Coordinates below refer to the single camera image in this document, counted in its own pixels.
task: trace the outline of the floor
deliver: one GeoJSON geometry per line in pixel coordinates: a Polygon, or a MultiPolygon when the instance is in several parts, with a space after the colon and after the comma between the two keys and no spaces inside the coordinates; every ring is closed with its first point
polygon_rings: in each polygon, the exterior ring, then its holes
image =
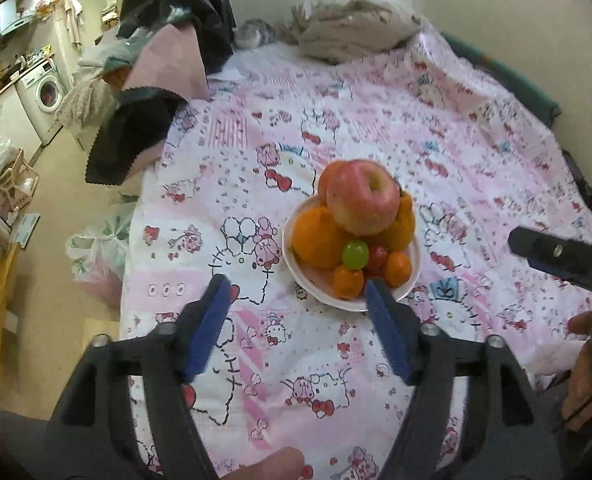
{"type": "Polygon", "coordinates": [[[40,180],[26,210],[41,219],[16,267],[8,309],[19,317],[18,334],[4,334],[0,408],[35,418],[50,418],[81,355],[86,317],[119,317],[78,290],[65,255],[65,241],[102,218],[118,196],[86,184],[86,164],[86,153],[63,128],[34,165],[40,180]]]}

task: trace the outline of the gray cat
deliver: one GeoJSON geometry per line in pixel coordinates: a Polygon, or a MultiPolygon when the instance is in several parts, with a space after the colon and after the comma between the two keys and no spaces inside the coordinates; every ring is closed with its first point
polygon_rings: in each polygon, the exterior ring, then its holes
{"type": "Polygon", "coordinates": [[[240,27],[234,27],[234,42],[242,50],[257,48],[276,41],[276,32],[265,20],[247,20],[240,27]]]}

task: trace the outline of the pink tablecloth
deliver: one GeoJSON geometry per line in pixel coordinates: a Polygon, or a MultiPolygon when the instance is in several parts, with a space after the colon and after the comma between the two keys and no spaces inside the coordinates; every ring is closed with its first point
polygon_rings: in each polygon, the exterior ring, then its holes
{"type": "MultiPolygon", "coordinates": [[[[519,224],[592,238],[553,134],[431,28],[342,66],[270,46],[226,69],[210,102],[179,110],[146,176],[121,316],[122,336],[142,335],[215,272],[234,283],[218,346],[188,394],[219,474],[290,445],[305,455],[303,478],[374,478],[409,405],[412,389],[392,375],[369,319],[308,297],[282,261],[281,226],[333,158],[377,160],[415,198],[426,257],[409,301],[422,320],[471,340],[499,333],[525,362],[592,307],[507,247],[519,224]]],[[[443,462],[465,393],[458,380],[443,462]]],[[[138,380],[132,395],[143,458],[157,469],[138,380]]]]}

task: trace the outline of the white bowl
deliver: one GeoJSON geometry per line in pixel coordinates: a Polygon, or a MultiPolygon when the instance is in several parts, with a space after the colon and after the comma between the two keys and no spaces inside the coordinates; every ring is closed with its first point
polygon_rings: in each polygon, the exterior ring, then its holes
{"type": "MultiPolygon", "coordinates": [[[[321,205],[320,200],[317,196],[311,196],[300,204],[287,219],[285,229],[282,232],[282,253],[284,255],[287,266],[291,271],[296,283],[304,288],[309,294],[311,294],[318,301],[327,305],[336,306],[343,310],[350,312],[366,312],[367,303],[364,296],[359,296],[353,300],[341,300],[340,298],[333,295],[332,286],[332,270],[317,270],[313,269],[308,265],[301,266],[296,260],[296,255],[291,250],[291,234],[293,232],[293,225],[296,218],[305,209],[321,205]]],[[[413,235],[413,240],[403,251],[412,263],[412,276],[409,281],[403,286],[391,289],[391,295],[394,300],[402,300],[409,292],[411,292],[413,286],[418,280],[420,270],[422,266],[422,250],[420,240],[418,240],[417,234],[413,235]]]]}

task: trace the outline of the green cloth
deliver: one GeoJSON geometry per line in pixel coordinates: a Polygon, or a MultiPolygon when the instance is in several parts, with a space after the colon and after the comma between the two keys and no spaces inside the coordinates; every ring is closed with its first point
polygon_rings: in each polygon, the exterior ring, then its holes
{"type": "Polygon", "coordinates": [[[498,83],[514,94],[516,99],[548,128],[554,125],[554,119],[560,115],[558,103],[529,79],[447,32],[442,32],[442,37],[447,40],[456,56],[468,59],[474,67],[492,75],[498,83]]]}

